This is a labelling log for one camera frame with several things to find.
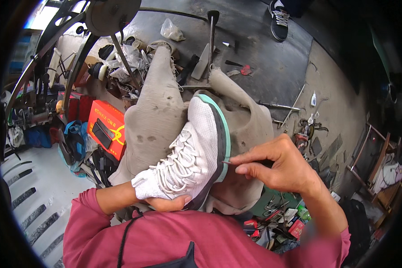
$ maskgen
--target red sleeve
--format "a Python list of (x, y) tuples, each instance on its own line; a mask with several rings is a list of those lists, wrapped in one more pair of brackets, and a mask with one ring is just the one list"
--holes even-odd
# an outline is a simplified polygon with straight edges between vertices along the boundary
[(63, 263), (75, 267), (80, 253), (102, 229), (110, 227), (113, 215), (101, 210), (96, 197), (97, 189), (88, 189), (71, 201), (70, 219), (64, 232)]
[(306, 244), (286, 251), (282, 259), (286, 267), (341, 267), (350, 248), (348, 227), (342, 231), (341, 238), (314, 239)]

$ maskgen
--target red shirt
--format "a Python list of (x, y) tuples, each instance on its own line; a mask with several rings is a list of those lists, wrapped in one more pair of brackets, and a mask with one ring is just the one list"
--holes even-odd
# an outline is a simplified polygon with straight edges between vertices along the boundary
[[(125, 222), (110, 227), (96, 189), (72, 201), (64, 233), (63, 262), (71, 267), (116, 267)], [(340, 267), (348, 254), (348, 228), (341, 237), (314, 239), (282, 255), (254, 243), (231, 217), (199, 211), (148, 211), (129, 227), (123, 267), (144, 267), (186, 255), (195, 243), (198, 267)]]

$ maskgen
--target person's left hand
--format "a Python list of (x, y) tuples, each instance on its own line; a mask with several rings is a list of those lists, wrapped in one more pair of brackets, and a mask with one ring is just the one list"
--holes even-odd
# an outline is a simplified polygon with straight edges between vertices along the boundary
[(188, 195), (177, 196), (173, 200), (154, 197), (145, 199), (145, 201), (153, 206), (157, 211), (162, 212), (182, 210), (185, 204), (191, 200), (192, 197)]

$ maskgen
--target white shoelace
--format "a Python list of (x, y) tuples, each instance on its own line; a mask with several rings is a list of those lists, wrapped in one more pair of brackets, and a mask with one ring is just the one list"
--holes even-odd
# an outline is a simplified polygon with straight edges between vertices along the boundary
[[(155, 178), (165, 193), (181, 192), (188, 185), (197, 184), (196, 181), (189, 179), (192, 174), (201, 172), (201, 169), (195, 165), (195, 157), (199, 157), (199, 153), (187, 142), (190, 137), (189, 131), (182, 132), (170, 145), (169, 148), (173, 151), (167, 155), (168, 159), (161, 159), (157, 165), (149, 166), (149, 168), (155, 169)], [(183, 152), (185, 147), (191, 149), (189, 154)], [(168, 181), (168, 174), (174, 183)]]
[(287, 23), (289, 21), (290, 15), (287, 14), (287, 13), (283, 13), (281, 11), (278, 11), (278, 10), (274, 10), (273, 13), (276, 16), (277, 24), (287, 27)]

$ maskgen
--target hand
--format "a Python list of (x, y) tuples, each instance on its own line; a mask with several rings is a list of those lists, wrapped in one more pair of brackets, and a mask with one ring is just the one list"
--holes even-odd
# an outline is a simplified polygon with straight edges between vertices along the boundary
[[(253, 163), (264, 159), (275, 162), (271, 169)], [(229, 161), (239, 165), (235, 173), (245, 174), (247, 179), (257, 178), (270, 189), (316, 195), (322, 188), (322, 181), (317, 173), (286, 134), (255, 146), (247, 153), (230, 158)]]
[(192, 200), (191, 196), (183, 195), (177, 196), (173, 200), (167, 200), (163, 198), (147, 198), (145, 199), (151, 206), (153, 206), (157, 211), (179, 211), (182, 210), (185, 204)]

